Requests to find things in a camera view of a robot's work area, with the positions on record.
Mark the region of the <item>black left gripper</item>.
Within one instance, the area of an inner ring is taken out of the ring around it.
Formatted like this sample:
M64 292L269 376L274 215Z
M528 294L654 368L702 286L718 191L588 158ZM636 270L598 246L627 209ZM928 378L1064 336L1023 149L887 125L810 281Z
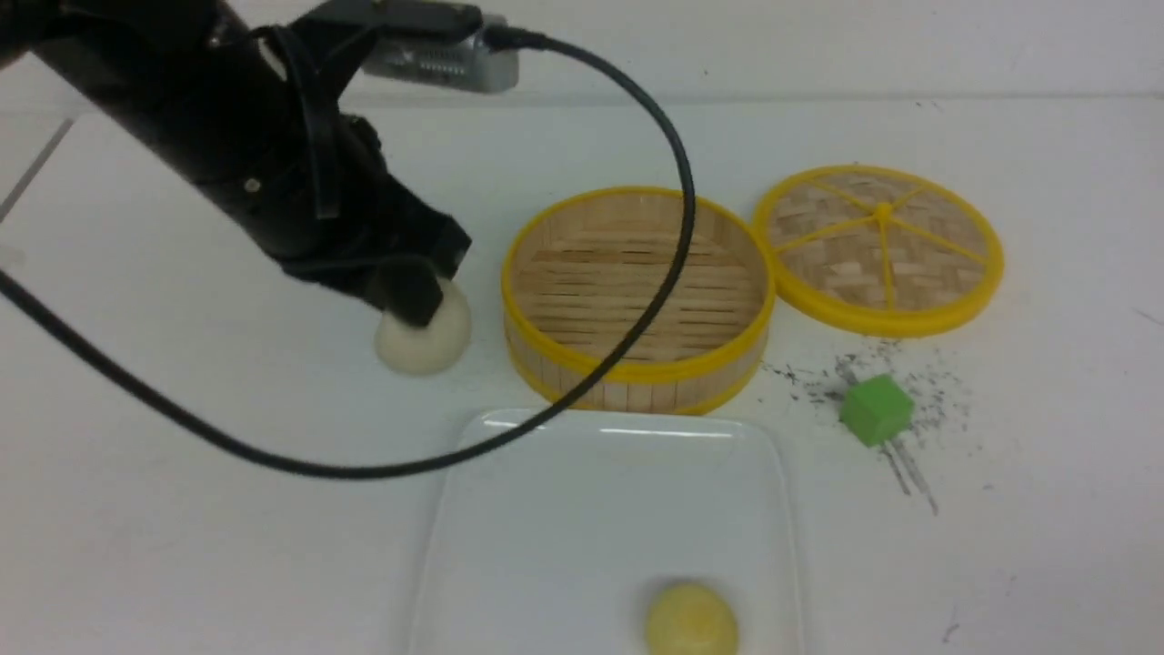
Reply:
M428 327L473 240L390 173L369 120L327 121L315 145L298 109L196 112L187 181L284 275Z

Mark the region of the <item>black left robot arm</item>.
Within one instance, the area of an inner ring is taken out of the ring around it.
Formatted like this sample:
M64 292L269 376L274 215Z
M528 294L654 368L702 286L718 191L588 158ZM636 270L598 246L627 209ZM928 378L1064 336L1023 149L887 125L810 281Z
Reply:
M418 1L326 1L255 28L226 1L5 1L3 64L47 63L284 275L427 328L470 237L338 98L383 38L450 45L481 24Z

